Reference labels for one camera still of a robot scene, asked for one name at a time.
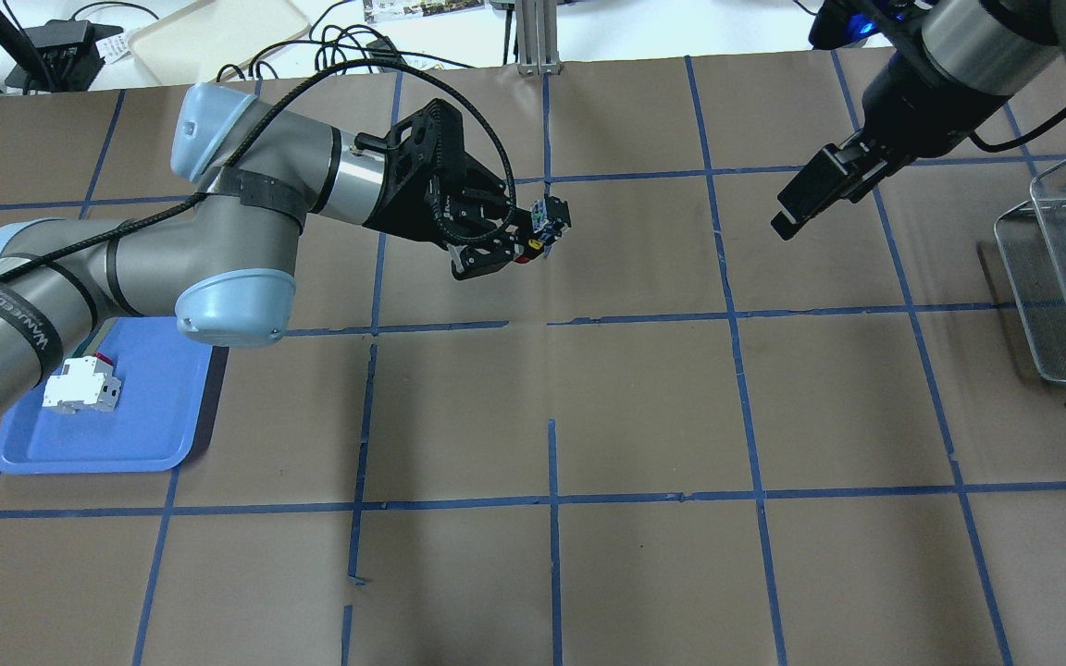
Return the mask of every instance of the metal post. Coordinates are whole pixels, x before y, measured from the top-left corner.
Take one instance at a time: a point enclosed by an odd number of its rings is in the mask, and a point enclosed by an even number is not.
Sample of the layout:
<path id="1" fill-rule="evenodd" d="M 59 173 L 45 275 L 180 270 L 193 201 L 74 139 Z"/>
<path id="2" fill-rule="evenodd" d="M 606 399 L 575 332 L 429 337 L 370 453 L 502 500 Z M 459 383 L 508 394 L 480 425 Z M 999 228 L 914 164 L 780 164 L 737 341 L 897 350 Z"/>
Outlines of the metal post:
<path id="1" fill-rule="evenodd" d="M 31 79 L 43 85 L 47 81 L 47 66 L 18 28 L 0 11 L 0 46 L 27 71 Z"/>
<path id="2" fill-rule="evenodd" d="M 523 76 L 558 74 L 558 0 L 516 0 L 516 68 Z"/>

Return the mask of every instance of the blue light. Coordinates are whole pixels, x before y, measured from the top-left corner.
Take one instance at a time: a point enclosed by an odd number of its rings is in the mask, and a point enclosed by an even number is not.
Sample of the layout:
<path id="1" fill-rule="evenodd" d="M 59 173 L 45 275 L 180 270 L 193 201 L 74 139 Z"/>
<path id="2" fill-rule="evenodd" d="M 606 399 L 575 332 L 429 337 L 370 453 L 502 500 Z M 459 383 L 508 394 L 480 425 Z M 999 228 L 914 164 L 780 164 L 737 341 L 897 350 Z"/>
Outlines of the blue light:
<path id="1" fill-rule="evenodd" d="M 877 26 L 874 25 L 874 21 L 862 16 L 862 14 L 854 14 L 850 18 L 850 22 L 845 25 L 845 35 L 850 37 L 851 43 L 858 42 L 859 38 L 870 37 L 876 31 Z"/>

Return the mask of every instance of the cable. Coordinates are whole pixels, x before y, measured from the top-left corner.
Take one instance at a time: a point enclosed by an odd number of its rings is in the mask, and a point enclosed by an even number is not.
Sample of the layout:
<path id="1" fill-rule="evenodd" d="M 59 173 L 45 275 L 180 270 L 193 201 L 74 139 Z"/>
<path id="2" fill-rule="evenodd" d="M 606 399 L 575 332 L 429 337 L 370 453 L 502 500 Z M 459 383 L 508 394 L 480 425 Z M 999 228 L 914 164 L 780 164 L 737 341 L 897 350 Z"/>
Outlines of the cable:
<path id="1" fill-rule="evenodd" d="M 320 16 L 318 18 L 314 18 L 314 22 L 312 22 L 312 27 L 310 27 L 310 30 L 307 31 L 307 37 L 314 38 L 314 29 L 317 29 L 317 27 L 319 27 L 319 25 L 321 25 L 321 22 L 323 22 L 323 18 L 326 18 L 326 16 L 328 16 L 328 14 L 332 13 L 332 10 L 339 7 L 340 4 L 348 4 L 348 3 L 352 3 L 352 0 L 340 0 L 338 3 L 334 3 L 334 4 L 329 5 L 328 9 L 323 10 L 323 13 L 320 14 Z"/>
<path id="2" fill-rule="evenodd" d="M 245 72 L 242 71 L 242 69 L 237 65 L 229 63 L 227 65 L 221 65 L 221 70 L 216 71 L 216 83 L 221 83 L 221 77 L 224 77 L 225 70 L 228 70 L 228 68 L 232 68 L 232 70 L 237 72 L 237 76 L 240 76 L 241 80 L 245 81 Z"/>
<path id="3" fill-rule="evenodd" d="M 362 60 L 349 60 L 348 63 L 337 63 L 330 67 L 323 68 L 322 71 L 318 71 L 313 76 L 308 77 L 293 87 L 291 92 L 285 94 L 280 100 L 276 101 L 274 105 L 270 107 L 270 110 L 265 111 L 265 115 L 261 119 L 255 123 L 254 127 L 251 128 L 248 134 L 238 144 L 237 148 L 232 151 L 232 155 L 225 160 L 225 167 L 233 167 L 237 163 L 240 163 L 242 158 L 245 157 L 246 152 L 249 152 L 249 148 L 253 148 L 254 143 L 257 139 L 265 131 L 266 127 L 274 121 L 274 118 L 278 117 L 288 104 L 295 101 L 303 93 L 307 92 L 319 81 L 326 79 L 332 75 L 350 70 L 353 67 L 385 67 L 390 68 L 390 70 L 397 70 L 404 74 L 409 74 L 409 76 L 417 77 L 426 83 L 432 84 L 434 87 L 438 87 L 441 92 L 448 93 L 455 101 L 463 105 L 468 113 L 477 119 L 483 131 L 486 132 L 487 139 L 491 140 L 492 146 L 496 147 L 496 152 L 500 156 L 500 164 L 504 169 L 504 185 L 508 191 L 508 213 L 504 215 L 503 224 L 498 228 L 492 228 L 491 231 L 482 233 L 480 235 L 462 235 L 459 233 L 453 232 L 446 227 L 443 218 L 441 216 L 436 216 L 436 224 L 438 230 L 443 233 L 445 240 L 461 243 L 461 244 L 474 244 L 483 243 L 486 241 L 491 241 L 492 239 L 498 239 L 503 233 L 507 233 L 508 225 L 513 224 L 513 220 L 516 217 L 516 182 L 513 178 L 513 165 L 508 162 L 508 153 L 504 151 L 503 144 L 500 143 L 500 139 L 496 135 L 496 131 L 492 130 L 490 125 L 487 125 L 487 118 L 483 117 L 483 114 L 474 107 L 468 98 L 463 96 L 458 90 L 452 87 L 449 83 L 445 83 L 435 76 L 431 74 L 419 70 L 417 67 L 411 67 L 410 65 L 404 65 L 401 63 L 390 62 L 390 60 L 379 60 L 379 59 L 362 59 Z M 0 275 L 0 282 L 10 282 L 12 279 L 17 277 L 23 277 L 25 275 L 31 273 L 38 269 L 38 266 L 50 264 L 62 260 L 62 258 L 67 257 L 76 253 L 80 253 L 81 249 L 92 248 L 92 246 L 107 243 L 109 241 L 114 241 L 115 239 L 123 239 L 125 235 L 130 235 L 136 231 L 143 230 L 143 228 L 150 227 L 150 225 L 164 222 L 165 220 L 171 220 L 173 216 L 182 214 L 195 207 L 208 197 L 207 193 L 194 193 L 191 197 L 185 200 L 180 201 L 177 206 L 166 208 L 166 210 L 158 212 L 157 214 L 144 216 L 142 220 L 135 220 L 130 223 L 119 225 L 117 228 L 112 228 L 110 231 L 98 233 L 97 235 L 88 237 L 83 241 L 78 241 L 71 245 L 65 245 L 64 248 L 54 249 L 51 253 L 47 253 L 43 256 L 35 257 L 33 260 L 27 261 L 26 263 L 19 264 L 16 269 L 7 270 Z"/>
<path id="4" fill-rule="evenodd" d="M 443 59 L 443 56 L 431 55 L 430 53 L 422 53 L 422 52 L 419 52 L 419 51 L 398 51 L 397 49 L 373 49 L 373 47 L 371 47 L 371 46 L 365 47 L 365 51 L 368 51 L 368 53 L 372 53 L 372 54 L 393 53 L 393 54 L 397 54 L 397 55 L 411 55 L 411 56 L 415 56 L 415 59 L 436 60 L 439 63 L 447 63 L 448 65 L 455 65 L 456 67 L 463 67 L 466 70 L 473 70 L 474 69 L 473 65 L 469 65 L 467 63 L 459 63 L 457 60 Z"/>
<path id="5" fill-rule="evenodd" d="M 513 7 L 504 11 L 504 59 L 500 60 L 500 67 L 508 64 L 508 42 L 513 35 Z"/>
<path id="6" fill-rule="evenodd" d="M 803 9 L 804 13 L 808 14 L 808 16 L 811 16 L 811 17 L 817 16 L 817 13 L 813 12 L 811 9 L 805 7 L 804 3 L 801 3 L 801 0 L 792 0 L 792 3 L 795 4 L 796 7 Z"/>
<path id="7" fill-rule="evenodd" d="M 77 12 L 72 12 L 72 16 L 68 17 L 68 20 L 70 20 L 70 21 L 77 20 L 78 14 L 80 14 L 81 12 L 84 12 L 85 10 L 92 9 L 92 7 L 100 7 L 100 9 L 104 9 L 104 7 L 130 7 L 131 10 L 139 10 L 140 12 L 148 13 L 154 18 L 156 18 L 156 20 L 159 20 L 159 14 L 154 13 L 154 12 L 151 12 L 148 9 L 145 9 L 142 4 L 134 4 L 134 3 L 88 3 L 88 4 L 85 4 L 84 7 L 80 7 L 79 10 L 77 10 Z"/>
<path id="8" fill-rule="evenodd" d="M 274 65 L 271 65 L 271 63 L 266 63 L 265 60 L 262 60 L 261 63 L 257 64 L 257 79 L 265 79 L 265 77 L 262 76 L 262 67 L 266 67 L 268 70 L 270 70 L 270 72 L 274 75 L 274 79 L 280 79 L 280 77 L 278 76 L 278 70 L 275 70 Z"/>
<path id="9" fill-rule="evenodd" d="M 1036 127 L 1033 130 L 1025 132 L 1025 134 L 1023 134 L 1018 139 L 1006 141 L 1006 143 L 987 144 L 985 143 L 985 141 L 981 140 L 981 136 L 978 136 L 976 131 L 972 132 L 972 134 L 969 135 L 969 140 L 973 142 L 973 146 L 978 146 L 979 148 L 981 148 L 986 152 L 1002 152 L 1004 150 L 1010 150 L 1012 148 L 1019 148 L 1023 146 L 1023 144 L 1029 143 L 1029 141 L 1034 141 L 1035 139 L 1039 139 L 1044 134 L 1048 134 L 1048 132 L 1051 131 L 1056 125 L 1059 125 L 1059 123 L 1063 123 L 1065 121 L 1065 119 L 1066 119 L 1066 107 L 1063 107 L 1063 109 L 1059 110 L 1059 113 L 1046 119 L 1046 121 L 1044 121 L 1039 127 Z"/>
<path id="10" fill-rule="evenodd" d="M 14 12 L 11 11 L 11 4 L 7 4 L 7 0 L 3 0 L 3 6 L 5 7 L 5 10 L 7 10 L 7 14 L 11 14 L 11 20 L 13 20 L 14 22 L 16 22 L 16 27 L 18 28 L 18 32 L 22 33 L 22 37 L 26 38 L 27 44 L 30 44 L 31 51 L 33 51 L 33 53 L 35 53 L 35 59 L 37 59 L 38 63 L 42 65 L 42 67 L 44 67 L 44 77 L 46 77 L 46 79 L 47 79 L 47 90 L 48 90 L 48 92 L 55 93 L 55 81 L 52 81 L 52 72 L 48 71 L 47 63 L 44 60 L 44 56 L 41 55 L 41 54 L 38 54 L 38 49 L 35 49 L 35 43 L 31 40 L 31 35 L 27 34 L 27 30 L 22 29 L 21 22 L 18 22 L 18 18 L 16 16 L 14 16 Z"/>

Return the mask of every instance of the beige tray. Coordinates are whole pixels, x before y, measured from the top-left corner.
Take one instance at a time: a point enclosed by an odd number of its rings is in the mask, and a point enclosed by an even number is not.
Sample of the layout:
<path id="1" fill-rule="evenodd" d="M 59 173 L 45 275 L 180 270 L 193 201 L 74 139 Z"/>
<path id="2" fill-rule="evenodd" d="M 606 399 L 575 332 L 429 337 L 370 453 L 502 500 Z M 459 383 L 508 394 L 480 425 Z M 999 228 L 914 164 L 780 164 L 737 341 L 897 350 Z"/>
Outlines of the beige tray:
<path id="1" fill-rule="evenodd" d="M 211 81 L 265 46 L 310 27 L 291 0 L 199 0 L 130 35 L 135 60 L 162 85 Z"/>

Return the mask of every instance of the plastic tray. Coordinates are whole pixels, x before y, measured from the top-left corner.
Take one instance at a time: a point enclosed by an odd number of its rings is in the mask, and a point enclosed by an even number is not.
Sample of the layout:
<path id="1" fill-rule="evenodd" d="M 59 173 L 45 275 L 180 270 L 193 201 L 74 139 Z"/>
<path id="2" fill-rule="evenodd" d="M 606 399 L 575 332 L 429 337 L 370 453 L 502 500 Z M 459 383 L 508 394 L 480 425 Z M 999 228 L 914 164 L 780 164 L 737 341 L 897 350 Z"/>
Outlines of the plastic tray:
<path id="1" fill-rule="evenodd" d="M 123 392 L 113 412 L 42 409 L 43 385 L 5 412 L 3 473 L 162 472 L 195 438 L 212 347 L 183 337 L 174 318 L 123 319 L 101 342 Z"/>
<path id="2" fill-rule="evenodd" d="M 136 30 L 130 51 L 162 85 L 198 83 L 309 27 L 291 0 L 199 0 Z"/>

